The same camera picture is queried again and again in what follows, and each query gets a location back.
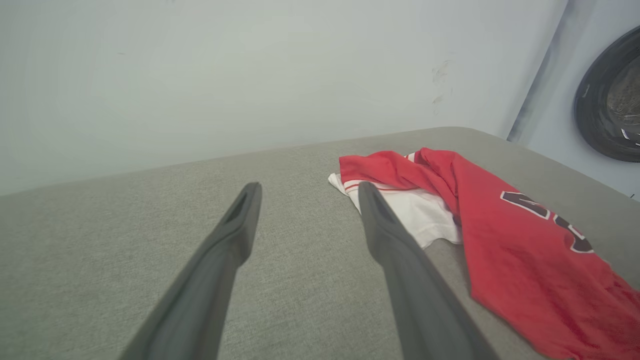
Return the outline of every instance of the red jersey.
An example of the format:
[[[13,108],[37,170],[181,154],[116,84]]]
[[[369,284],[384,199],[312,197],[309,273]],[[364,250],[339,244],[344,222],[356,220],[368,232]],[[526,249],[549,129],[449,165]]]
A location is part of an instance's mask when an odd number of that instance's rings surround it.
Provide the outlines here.
[[[640,359],[640,292],[576,228],[456,152],[340,158],[342,182],[437,194],[462,227],[471,296],[554,359]]]

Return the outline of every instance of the black printed number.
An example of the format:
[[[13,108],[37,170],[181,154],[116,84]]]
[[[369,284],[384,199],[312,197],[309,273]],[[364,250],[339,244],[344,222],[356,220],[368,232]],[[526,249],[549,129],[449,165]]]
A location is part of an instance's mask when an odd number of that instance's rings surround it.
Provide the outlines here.
[[[535,215],[548,220],[551,212],[545,209],[542,205],[531,200],[528,196],[522,193],[502,192],[500,198],[504,201],[510,202],[516,206],[519,206]],[[573,245],[571,249],[575,252],[593,252],[591,244],[587,241],[584,235],[580,234],[569,222],[557,214],[554,216],[554,222],[559,227],[563,227],[573,235]]]

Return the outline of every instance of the gray fabric upholstery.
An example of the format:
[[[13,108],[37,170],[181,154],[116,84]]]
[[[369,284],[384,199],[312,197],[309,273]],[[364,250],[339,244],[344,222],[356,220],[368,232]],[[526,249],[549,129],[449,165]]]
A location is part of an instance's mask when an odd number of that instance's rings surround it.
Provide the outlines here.
[[[638,287],[640,204],[499,138],[445,127],[244,154],[0,197],[0,358],[114,359],[237,192],[264,196],[220,359],[398,359],[381,268],[326,178],[338,157],[458,151],[577,226]],[[428,256],[505,359],[541,359],[470,299],[463,249]]]

